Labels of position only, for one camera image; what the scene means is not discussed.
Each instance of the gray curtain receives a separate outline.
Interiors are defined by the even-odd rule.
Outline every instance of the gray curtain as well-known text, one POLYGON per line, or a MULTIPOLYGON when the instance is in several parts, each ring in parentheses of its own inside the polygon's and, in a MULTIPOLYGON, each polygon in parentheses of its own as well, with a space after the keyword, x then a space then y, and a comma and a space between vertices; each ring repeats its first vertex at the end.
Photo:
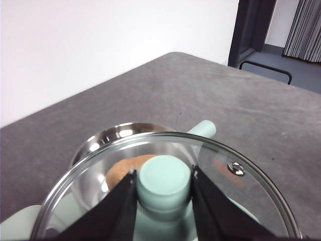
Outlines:
POLYGON ((283 55, 321 62, 321 0, 300 0, 283 55))

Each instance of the mint green handle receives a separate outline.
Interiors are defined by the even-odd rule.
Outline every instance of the mint green handle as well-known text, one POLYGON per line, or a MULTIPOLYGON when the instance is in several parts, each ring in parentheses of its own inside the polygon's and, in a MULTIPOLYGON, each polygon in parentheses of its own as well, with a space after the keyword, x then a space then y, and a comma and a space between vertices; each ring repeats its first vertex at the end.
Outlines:
POLYGON ((26 207, 0 224, 1 240, 28 240, 38 216, 40 205, 26 207))
POLYGON ((203 120, 190 129, 187 133, 201 137, 212 138, 216 133, 216 127, 210 120, 203 120))

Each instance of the glass pot lid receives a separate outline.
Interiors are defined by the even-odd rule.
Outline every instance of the glass pot lid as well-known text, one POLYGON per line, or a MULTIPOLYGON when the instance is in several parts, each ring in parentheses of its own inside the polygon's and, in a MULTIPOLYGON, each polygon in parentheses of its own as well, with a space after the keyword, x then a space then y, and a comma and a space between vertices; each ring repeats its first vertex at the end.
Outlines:
POLYGON ((171 155, 190 169, 198 165, 227 197, 273 234, 300 237, 280 192, 246 157, 200 136, 158 132, 110 142, 77 162, 44 201, 31 238, 52 237, 74 223, 108 195, 108 170, 120 160, 141 155, 171 155))

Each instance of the gray table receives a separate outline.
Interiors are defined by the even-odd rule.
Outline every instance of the gray table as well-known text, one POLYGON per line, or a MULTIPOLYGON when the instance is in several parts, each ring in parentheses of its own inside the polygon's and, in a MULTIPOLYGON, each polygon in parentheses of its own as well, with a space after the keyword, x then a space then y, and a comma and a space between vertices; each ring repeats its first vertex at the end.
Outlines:
POLYGON ((203 119, 274 181, 302 232, 321 237, 321 95, 184 53, 1 129, 1 220, 41 204, 92 134, 125 122, 186 131, 203 119))

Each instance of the stainless steel rim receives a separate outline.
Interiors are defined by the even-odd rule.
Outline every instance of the stainless steel rim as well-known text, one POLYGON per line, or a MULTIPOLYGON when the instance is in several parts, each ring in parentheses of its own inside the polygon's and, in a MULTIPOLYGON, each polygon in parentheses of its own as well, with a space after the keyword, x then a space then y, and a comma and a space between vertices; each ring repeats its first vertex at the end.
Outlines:
POLYGON ((243 161, 242 165, 246 170, 249 170, 249 172, 260 182, 260 184, 264 187, 264 189, 267 191, 267 193, 270 195, 272 200, 274 201, 275 205, 277 206, 278 210, 281 213, 281 216, 284 220, 285 226, 287 228, 288 234, 290 237, 295 238, 301 238, 300 231, 297 227, 295 218, 291 212, 291 209, 289 208, 287 202, 285 201, 284 197, 280 193, 280 191, 277 189, 277 187, 274 185, 274 183, 267 177, 267 175, 259 168, 257 167, 252 161, 250 161, 248 158, 240 154, 239 152, 233 150, 232 148, 220 143, 216 142, 204 137, 187 134, 187 133, 179 133, 179 132, 157 132, 157 133, 142 133, 142 134, 136 134, 132 136, 125 137, 120 140, 116 140, 113 142, 109 142, 108 144, 102 146, 101 148, 97 149, 96 151, 93 151, 89 155, 85 156, 82 160, 78 161, 71 170, 69 170, 60 180, 59 182, 54 186, 54 188, 51 190, 45 201, 43 202, 43 205, 40 209, 40 212, 38 214, 38 217, 36 219, 36 222, 34 224, 34 228, 31 234, 31 239, 38 238, 39 231, 44 230, 44 227, 46 226, 46 223, 44 222, 45 218, 50 216, 57 200, 64 194, 64 191, 70 186, 70 181, 73 179, 73 174, 77 171, 77 168, 80 165, 89 165, 89 160, 107 150, 111 147, 111 145, 117 145, 117 144, 124 144, 126 142, 129 142, 132 139, 135 138, 144 138, 149 136, 167 136, 167 137, 180 137, 180 138, 187 138, 191 140, 201 141, 203 142, 203 145, 205 145, 207 148, 212 149, 213 146, 218 147, 236 157, 241 159, 243 161))
POLYGON ((71 163, 69 165, 70 168, 74 166, 77 162, 83 159, 85 156, 93 153, 106 146, 110 142, 114 142, 116 140, 122 139, 124 137, 140 134, 140 133, 154 133, 154 132, 174 132, 175 130, 150 123, 123 123, 114 127, 111 127, 107 130, 103 130, 102 132, 98 132, 93 136, 89 137, 87 141, 85 141, 78 151, 76 151, 71 163))

